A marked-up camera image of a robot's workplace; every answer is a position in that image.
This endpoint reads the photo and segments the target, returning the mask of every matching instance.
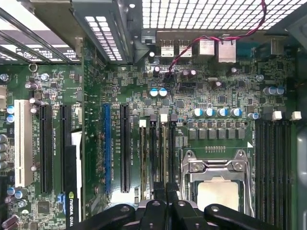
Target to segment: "capacitor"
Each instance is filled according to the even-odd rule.
[[[34,104],[34,105],[43,105],[44,102],[39,100],[39,99],[35,99],[34,97],[29,99],[29,103],[30,104]]]
[[[29,190],[26,188],[21,188],[19,191],[16,191],[15,197],[16,199],[21,199],[23,197],[26,197],[28,195]]]
[[[15,113],[15,107],[12,106],[12,105],[8,106],[8,107],[6,108],[6,112],[7,112],[8,114],[14,114],[14,113]]]
[[[260,114],[258,114],[258,113],[249,113],[248,114],[248,118],[252,119],[252,120],[257,120],[257,119],[260,118]]]
[[[148,55],[148,61],[150,63],[153,63],[154,62],[154,52],[150,52],[149,55]]]
[[[5,134],[0,134],[0,143],[5,143],[8,141],[8,137]]]
[[[0,161],[0,170],[6,169],[8,167],[7,161]]]
[[[17,203],[18,207],[26,207],[27,206],[27,202],[26,200],[20,200]]]
[[[42,81],[47,81],[49,79],[49,74],[43,73],[39,77]]]
[[[227,110],[224,109],[224,108],[218,109],[218,110],[216,111],[216,114],[217,114],[218,116],[226,116],[226,115],[227,115]]]
[[[8,123],[13,123],[13,122],[15,121],[15,116],[12,115],[12,114],[8,115],[8,116],[6,117],[6,121],[7,121]]]
[[[152,88],[150,91],[149,91],[149,94],[152,96],[152,97],[156,97],[158,94],[159,94],[159,91],[155,88]]]
[[[13,196],[13,195],[15,195],[15,193],[16,193],[17,191],[19,191],[19,190],[20,190],[20,188],[9,187],[9,188],[6,190],[6,193],[7,193],[7,195],[9,195],[9,196]]]
[[[17,221],[18,221],[18,216],[17,215],[12,215],[10,218],[8,218],[6,221],[4,221],[1,226],[4,229],[6,229],[9,226],[11,226],[12,224],[17,223]]]
[[[281,96],[283,94],[284,94],[284,88],[283,87],[278,87],[276,89],[276,94],[275,95]]]
[[[30,113],[32,113],[32,114],[37,114],[37,112],[38,112],[38,109],[36,107],[32,107],[30,109]]]
[[[205,116],[213,116],[213,109],[212,108],[208,108],[205,109]]]
[[[4,143],[0,144],[0,152],[4,152],[7,149],[8,149],[8,145],[7,144],[4,144]]]
[[[9,81],[10,79],[11,79],[10,76],[6,73],[0,74],[1,81]]]
[[[211,87],[212,87],[213,90],[217,90],[221,86],[222,86],[222,83],[220,81],[216,81],[216,82],[211,83]]]
[[[8,158],[8,154],[6,152],[0,152],[0,161],[4,161]]]
[[[200,108],[196,108],[196,109],[193,109],[193,114],[194,116],[201,116],[202,115],[202,110]]]
[[[153,70],[154,70],[153,71],[153,73],[154,73],[153,75],[154,76],[158,76],[159,73],[160,73],[160,67],[159,66],[155,66]]]
[[[167,95],[167,90],[166,90],[165,88],[161,88],[161,89],[159,90],[159,95],[160,95],[161,97],[165,97],[165,96]]]
[[[258,74],[258,75],[256,75],[256,80],[258,82],[262,82],[264,80],[264,76],[262,74]]]
[[[28,90],[37,90],[38,89],[38,86],[34,83],[31,83],[31,82],[27,82],[24,87]]]
[[[267,96],[270,96],[270,95],[275,95],[276,94],[276,91],[277,91],[277,88],[276,87],[265,87],[263,89],[263,93]]]
[[[18,229],[18,224],[13,223],[12,225],[10,225],[8,228],[6,228],[4,230],[16,230],[16,229]]]
[[[13,202],[14,200],[16,200],[16,198],[15,198],[14,196],[7,196],[7,197],[4,199],[4,203],[5,203],[5,204],[8,204],[8,203]]]
[[[240,116],[241,115],[241,110],[239,108],[232,109],[230,111],[230,114],[231,114],[231,116]]]

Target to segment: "circuit component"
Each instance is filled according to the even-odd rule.
[[[33,182],[30,170],[33,158],[32,114],[28,100],[14,100],[15,122],[15,186],[25,187]]]

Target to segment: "screw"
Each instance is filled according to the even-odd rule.
[[[184,202],[184,201],[179,201],[178,204],[179,204],[179,206],[184,206],[184,205],[186,205],[186,202]]]
[[[154,205],[154,206],[159,206],[159,205],[160,205],[160,202],[159,202],[159,201],[154,201],[154,202],[153,202],[153,205]]]
[[[127,206],[124,206],[120,209],[121,212],[128,212],[129,208]]]
[[[212,209],[213,212],[218,212],[219,211],[219,208],[217,206],[212,206],[211,209]]]

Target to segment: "silver capacitor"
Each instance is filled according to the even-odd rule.
[[[0,161],[0,170],[6,169],[8,167],[7,161]]]
[[[34,104],[34,105],[43,105],[43,104],[44,104],[43,101],[41,101],[41,100],[39,100],[39,99],[36,99],[36,98],[34,98],[34,97],[32,97],[32,98],[29,99],[29,103],[30,103],[30,104]]]
[[[8,137],[5,134],[0,134],[0,143],[5,143],[8,141]]]
[[[4,143],[0,144],[0,152],[4,152],[7,149],[8,149],[8,145],[7,144],[4,144]]]
[[[38,86],[34,83],[31,83],[31,82],[27,82],[24,87],[28,90],[37,90],[38,89]]]
[[[8,158],[8,154],[6,152],[0,152],[0,161],[4,161]]]
[[[4,221],[1,226],[4,229],[6,229],[9,226],[13,225],[14,223],[17,223],[17,221],[18,221],[18,216],[17,215],[12,215],[10,218],[8,218],[6,221]]]
[[[26,197],[28,195],[28,193],[29,193],[28,189],[21,188],[19,191],[16,191],[14,196],[16,197],[16,199],[21,199],[21,198]]]

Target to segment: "black pcie slot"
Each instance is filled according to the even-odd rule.
[[[146,128],[140,128],[140,158],[141,158],[141,200],[146,200],[146,184],[147,184],[147,173],[146,173]]]
[[[121,192],[130,190],[130,121],[129,105],[120,105],[120,175]]]
[[[65,148],[71,145],[71,106],[60,105],[61,189],[65,192]]]
[[[168,176],[169,182],[176,182],[175,175],[177,174],[175,167],[175,147],[176,147],[176,124],[170,122],[169,124],[169,136],[168,136]]]
[[[39,106],[40,123],[40,186],[42,193],[51,193],[53,188],[52,161],[52,107],[51,105]]]

